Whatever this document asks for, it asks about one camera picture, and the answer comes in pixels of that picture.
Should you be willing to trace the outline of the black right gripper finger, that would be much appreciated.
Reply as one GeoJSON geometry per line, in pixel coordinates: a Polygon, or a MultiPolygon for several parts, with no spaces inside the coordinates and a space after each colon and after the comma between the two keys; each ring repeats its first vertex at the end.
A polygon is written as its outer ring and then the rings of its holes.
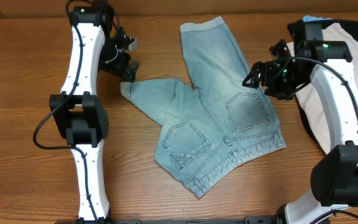
{"type": "Polygon", "coordinates": [[[291,57],[290,49],[284,39],[279,40],[277,44],[270,46],[268,49],[275,58],[291,57]]]}
{"type": "Polygon", "coordinates": [[[258,88],[260,82],[264,80],[264,73],[265,64],[263,62],[255,63],[243,80],[242,86],[247,88],[258,88]]]}

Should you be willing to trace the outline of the light blue denim shorts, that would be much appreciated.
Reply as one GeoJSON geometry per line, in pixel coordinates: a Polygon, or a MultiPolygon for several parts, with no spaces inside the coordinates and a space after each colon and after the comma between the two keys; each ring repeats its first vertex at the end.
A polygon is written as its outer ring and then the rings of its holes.
{"type": "Polygon", "coordinates": [[[196,197],[236,167],[285,147],[262,88],[242,82],[245,58],[222,17],[180,26],[191,85],[176,78],[121,83],[121,94],[161,126],[154,159],[196,197]]]}

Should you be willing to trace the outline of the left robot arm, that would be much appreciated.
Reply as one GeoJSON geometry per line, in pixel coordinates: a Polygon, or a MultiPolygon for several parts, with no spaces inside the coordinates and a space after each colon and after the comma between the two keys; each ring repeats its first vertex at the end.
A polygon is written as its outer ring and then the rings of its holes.
{"type": "Polygon", "coordinates": [[[130,51],[137,40],[127,35],[119,15],[107,1],[88,1],[86,6],[67,7],[72,32],[71,57],[60,94],[51,95],[49,118],[53,118],[64,149],[76,164],[80,208],[77,223],[111,223],[104,188],[103,147],[109,118],[97,96],[100,70],[134,82],[138,62],[130,51]]]}

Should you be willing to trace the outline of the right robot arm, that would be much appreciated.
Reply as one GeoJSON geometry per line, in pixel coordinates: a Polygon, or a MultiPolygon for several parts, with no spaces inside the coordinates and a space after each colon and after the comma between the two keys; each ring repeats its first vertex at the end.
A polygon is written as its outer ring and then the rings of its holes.
{"type": "Polygon", "coordinates": [[[246,223],[328,223],[331,215],[358,207],[358,89],[352,55],[343,41],[323,38],[323,21],[288,25],[293,50],[281,40],[269,48],[274,59],[257,62],[243,85],[265,87],[278,100],[292,98],[312,84],[320,98],[331,140],[330,152],[313,167],[310,189],[282,205],[273,216],[246,223]]]}

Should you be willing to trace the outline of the black folded garment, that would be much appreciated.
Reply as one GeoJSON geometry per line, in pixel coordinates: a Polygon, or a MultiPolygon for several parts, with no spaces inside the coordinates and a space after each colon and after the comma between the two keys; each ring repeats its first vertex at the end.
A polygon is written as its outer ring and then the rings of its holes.
{"type": "MultiPolygon", "coordinates": [[[[321,21],[323,39],[328,41],[344,41],[351,53],[354,66],[354,79],[358,90],[358,22],[347,20],[321,21]]],[[[323,106],[314,86],[309,84],[296,93],[301,120],[308,134],[327,154],[331,141],[323,106]]]]}

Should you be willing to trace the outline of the small blue cloth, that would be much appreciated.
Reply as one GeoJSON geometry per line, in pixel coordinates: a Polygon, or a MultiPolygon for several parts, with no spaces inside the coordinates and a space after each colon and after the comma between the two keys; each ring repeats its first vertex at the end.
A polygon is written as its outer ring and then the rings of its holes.
{"type": "Polygon", "coordinates": [[[302,18],[303,22],[328,21],[328,20],[332,20],[332,18],[315,17],[310,15],[305,15],[302,18]]]}

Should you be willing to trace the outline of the beige folded garment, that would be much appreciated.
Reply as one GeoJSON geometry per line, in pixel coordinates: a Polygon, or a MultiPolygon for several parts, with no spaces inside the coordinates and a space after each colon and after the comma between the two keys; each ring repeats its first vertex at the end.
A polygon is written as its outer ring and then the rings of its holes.
{"type": "MultiPolygon", "coordinates": [[[[328,41],[323,48],[329,50],[344,41],[328,41]]],[[[313,65],[311,85],[318,93],[329,129],[330,151],[339,144],[352,141],[358,145],[358,90],[351,60],[329,59],[324,65],[313,65]]]]}

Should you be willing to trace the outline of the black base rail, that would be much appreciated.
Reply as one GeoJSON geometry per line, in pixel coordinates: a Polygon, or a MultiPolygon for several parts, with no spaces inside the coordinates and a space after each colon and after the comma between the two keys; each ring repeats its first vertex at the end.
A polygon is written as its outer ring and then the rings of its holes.
{"type": "Polygon", "coordinates": [[[139,219],[84,221],[82,219],[72,222],[59,222],[58,224],[286,224],[283,217],[274,216],[248,216],[243,219],[204,219],[204,220],[152,220],[139,219]]]}

